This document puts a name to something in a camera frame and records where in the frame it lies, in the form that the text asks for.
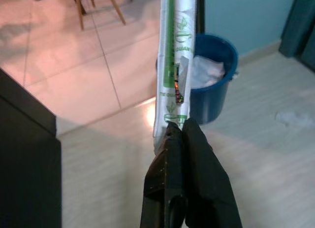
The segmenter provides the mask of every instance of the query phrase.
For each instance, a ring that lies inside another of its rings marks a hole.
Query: bucket handle
[[[236,71],[236,72],[234,73],[234,75],[232,76],[232,78],[230,79],[230,81],[232,81],[232,80],[234,80],[234,79],[237,79],[239,75],[240,75],[240,73],[239,73],[238,71]]]

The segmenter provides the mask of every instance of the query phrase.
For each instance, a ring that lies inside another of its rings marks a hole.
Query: blue bucket
[[[223,38],[197,34],[195,55],[224,63],[225,76],[221,81],[209,87],[191,90],[190,116],[199,124],[206,124],[214,121],[222,111],[228,84],[236,71],[238,54],[234,46]]]

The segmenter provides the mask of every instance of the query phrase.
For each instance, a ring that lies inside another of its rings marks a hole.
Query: black plastic
[[[241,228],[228,175],[194,119],[169,123],[144,184],[140,228]]]
[[[182,148],[181,131],[170,122],[145,178],[141,228],[182,226],[186,215]]]
[[[0,70],[0,228],[62,227],[55,120]]]

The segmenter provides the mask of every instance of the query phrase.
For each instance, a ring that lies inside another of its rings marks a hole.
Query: beige floor
[[[155,94],[159,0],[0,0],[0,66],[58,117],[58,134]]]
[[[282,111],[315,117],[315,75],[276,53],[246,65],[220,117],[202,126],[230,176],[244,228],[315,227],[315,128],[284,125]],[[154,102],[61,137],[63,227],[139,227],[153,154]]]

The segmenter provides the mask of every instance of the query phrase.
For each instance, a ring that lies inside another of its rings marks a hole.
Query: green logo
[[[187,120],[187,116],[185,115],[178,115],[177,116],[177,124],[179,127],[184,125],[184,122]]]
[[[179,43],[186,42],[188,39],[192,38],[191,33],[187,32],[185,30],[187,26],[187,20],[183,17],[181,23],[177,23],[177,27],[179,28],[179,31],[175,34],[175,39]]]
[[[177,122],[177,115],[173,114],[176,109],[176,104],[172,102],[172,104],[166,106],[166,109],[169,114],[164,115],[164,121],[167,123],[168,121]]]

